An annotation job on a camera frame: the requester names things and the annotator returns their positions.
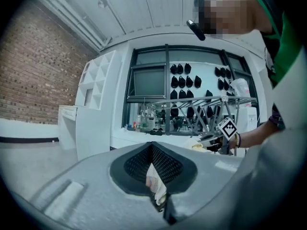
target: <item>black window frame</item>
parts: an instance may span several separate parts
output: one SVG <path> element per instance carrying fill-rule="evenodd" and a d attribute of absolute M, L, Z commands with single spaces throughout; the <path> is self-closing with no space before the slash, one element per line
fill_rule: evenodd
<path fill-rule="evenodd" d="M 157 51 L 163 51 L 165 50 L 165 62 L 153 62 L 153 63 L 148 63 L 148 64 L 141 64 L 141 65 L 136 65 L 137 63 L 137 57 L 141 53 L 149 53 L 149 52 L 157 52 Z M 209 47 L 200 47 L 200 46 L 187 46 L 187 45 L 164 45 L 164 46 L 155 46 L 155 47 L 149 47 L 149 48 L 142 48 L 142 49 L 134 49 L 131 57 L 131 62 L 130 62 L 130 68 L 128 72 L 128 81 L 126 83 L 126 89 L 125 89 L 125 102 L 124 102 L 124 107 L 123 107 L 123 116 L 122 116 L 122 127 L 127 123 L 128 117 L 129 117 L 129 104 L 130 103 L 150 103 L 153 100 L 154 101 L 163 101 L 163 100 L 170 100 L 170 93 L 171 93 L 171 88 L 170 88 L 170 60 L 169 60 L 169 51 L 171 50 L 183 50 L 183 51 L 200 51 L 200 52 L 207 52 L 207 53 L 213 53 L 213 54 L 218 54 L 221 58 L 221 63 L 224 66 L 229 66 L 231 75 L 233 79 L 237 79 L 236 74 L 243 74 L 246 77 L 250 78 L 250 87 L 252 87 L 252 91 L 255 93 L 255 97 L 257 99 L 256 103 L 252 103 L 252 106 L 256 107 L 257 109 L 257 115 L 259 116 L 260 111 L 259 111 L 259 101 L 258 101 L 258 95 L 257 95 L 257 90 L 255 86 L 255 82 L 252 78 L 252 75 L 250 73 L 250 69 L 248 67 L 248 64 L 245 60 L 244 57 L 240 57 L 238 55 L 226 52 L 225 50 L 219 50 L 215 48 L 209 48 Z M 241 66 L 243 68 L 243 71 L 234 69 L 229 58 L 235 58 L 238 59 L 241 63 Z M 165 66 L 165 96 L 129 96 L 128 97 L 128 90 L 130 90 L 130 82 L 131 82 L 131 76 L 133 74 L 134 69 L 141 69 L 141 68 L 150 68 L 150 67 L 157 67 L 164 64 Z M 178 136 L 190 136 L 191 133 L 189 132 L 170 132 L 169 131 L 169 124 L 170 124 L 170 110 L 166 110 L 166 116 L 165 116 L 165 132 L 163 132 L 165 135 L 178 135 Z"/>

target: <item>black baseboard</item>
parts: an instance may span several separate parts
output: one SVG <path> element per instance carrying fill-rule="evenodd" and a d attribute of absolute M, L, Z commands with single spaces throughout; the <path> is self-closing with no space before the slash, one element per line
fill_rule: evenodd
<path fill-rule="evenodd" d="M 0 137 L 0 142 L 2 143 L 45 143 L 45 142 L 52 142 L 52 141 L 59 141 L 58 138 L 10 138 L 10 137 Z"/>

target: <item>black and white square marker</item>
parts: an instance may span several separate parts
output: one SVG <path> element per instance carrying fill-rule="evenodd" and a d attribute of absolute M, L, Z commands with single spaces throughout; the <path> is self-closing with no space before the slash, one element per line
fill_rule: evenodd
<path fill-rule="evenodd" d="M 219 129 L 224 134 L 227 140 L 237 133 L 236 125 L 233 120 L 229 117 L 225 118 L 221 123 L 218 124 Z"/>

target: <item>gray floor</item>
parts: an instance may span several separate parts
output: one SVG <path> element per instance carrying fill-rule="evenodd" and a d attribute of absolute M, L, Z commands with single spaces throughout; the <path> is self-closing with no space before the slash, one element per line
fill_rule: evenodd
<path fill-rule="evenodd" d="M 63 150 L 58 142 L 0 143 L 1 175 L 8 188 L 26 200 L 77 161 L 76 150 Z"/>

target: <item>brick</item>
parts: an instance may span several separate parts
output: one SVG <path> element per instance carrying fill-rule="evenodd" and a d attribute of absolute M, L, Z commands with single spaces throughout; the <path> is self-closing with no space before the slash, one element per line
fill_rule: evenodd
<path fill-rule="evenodd" d="M 57 124 L 59 105 L 74 104 L 83 67 L 95 58 L 43 11 L 26 0 L 0 40 L 1 118 Z"/>

